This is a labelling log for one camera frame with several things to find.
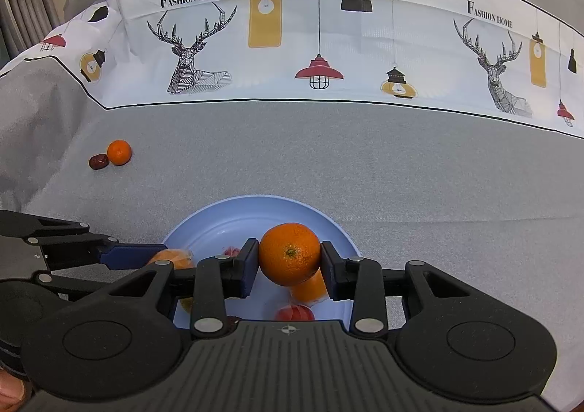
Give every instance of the gray table cover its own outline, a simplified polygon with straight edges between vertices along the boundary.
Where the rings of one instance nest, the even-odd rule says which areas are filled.
[[[102,0],[68,0],[67,18]],[[529,0],[584,31],[584,0]],[[225,197],[292,197],[391,268],[421,258],[541,321],[558,345],[544,397],[584,399],[584,145],[456,113],[325,102],[105,111],[53,59],[0,79],[0,206],[159,242]],[[115,138],[125,167],[88,170]],[[66,272],[113,280],[101,266]],[[389,300],[390,323],[403,322]]]

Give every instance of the blue plate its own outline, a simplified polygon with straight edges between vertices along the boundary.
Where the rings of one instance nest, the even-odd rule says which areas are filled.
[[[230,246],[242,247],[247,239],[261,240],[268,229],[282,223],[308,226],[321,241],[331,241],[341,257],[360,255],[346,232],[327,215],[293,199],[250,195],[224,199],[200,209],[176,226],[164,240],[170,249],[189,249],[193,261],[222,254]],[[227,315],[247,320],[273,320],[278,309],[290,304],[287,288],[274,284],[258,271],[246,299],[227,299]],[[311,307],[317,320],[342,320],[348,328],[353,302],[326,299]],[[174,324],[189,327],[189,315],[176,309]]]

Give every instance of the deer illustration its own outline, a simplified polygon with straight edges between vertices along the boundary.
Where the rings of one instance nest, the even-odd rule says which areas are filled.
[[[219,21],[213,25],[211,29],[209,27],[209,22],[205,19],[205,31],[201,32],[200,35],[195,39],[195,42],[191,47],[185,47],[182,43],[181,38],[176,37],[176,24],[172,27],[172,34],[168,36],[168,32],[165,32],[162,28],[162,21],[168,11],[164,12],[164,15],[158,21],[158,31],[155,32],[154,28],[148,22],[148,28],[153,34],[162,42],[170,43],[172,45],[172,52],[179,57],[179,62],[176,65],[176,69],[170,79],[170,85],[167,91],[171,94],[180,94],[183,92],[194,93],[194,92],[205,92],[205,91],[216,91],[226,86],[231,82],[231,75],[226,71],[220,71],[216,73],[209,73],[207,71],[198,70],[195,67],[195,55],[200,52],[207,42],[205,41],[211,35],[223,30],[231,19],[235,15],[237,6],[233,9],[231,16],[225,20],[225,12],[215,3],[212,2],[217,10],[219,10]]]
[[[485,53],[484,49],[478,45],[478,35],[474,43],[468,36],[466,29],[473,20],[474,18],[471,18],[462,27],[462,34],[458,29],[456,20],[454,20],[454,27],[456,28],[456,32],[458,33],[458,36],[462,42],[478,55],[478,64],[480,64],[481,67],[483,67],[483,69],[487,72],[487,77],[489,79],[489,92],[491,93],[491,97],[493,98],[495,106],[498,110],[507,112],[509,114],[531,117],[533,113],[529,103],[525,99],[514,96],[509,91],[506,91],[500,80],[500,76],[507,69],[505,63],[508,61],[513,61],[519,56],[519,52],[521,51],[521,46],[523,43],[519,44],[519,50],[515,51],[515,42],[513,41],[509,30],[507,30],[509,38],[511,38],[511,51],[507,53],[505,50],[505,44],[503,43],[503,54],[500,54],[497,57],[497,62],[495,64],[491,64],[487,59],[487,54]]]

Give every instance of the orange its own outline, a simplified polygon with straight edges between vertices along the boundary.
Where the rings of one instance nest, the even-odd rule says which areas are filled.
[[[132,158],[132,148],[125,140],[114,140],[107,148],[107,158],[114,165],[125,165]]]
[[[290,287],[290,294],[299,303],[311,304],[323,299],[327,295],[327,291],[320,269],[308,280]]]
[[[319,268],[320,241],[302,224],[280,224],[264,234],[258,257],[262,272],[272,282],[284,287],[298,285]]]
[[[177,270],[194,267],[193,261],[191,260],[191,253],[182,249],[164,249],[164,251],[155,254],[148,263],[162,260],[172,262],[174,268]],[[191,313],[191,310],[193,309],[193,298],[182,298],[180,299],[180,304],[187,313]]]

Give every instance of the red date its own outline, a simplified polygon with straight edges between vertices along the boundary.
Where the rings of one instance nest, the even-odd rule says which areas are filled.
[[[89,166],[93,170],[101,170],[109,165],[109,158],[105,153],[100,153],[99,155],[94,155],[89,159]]]

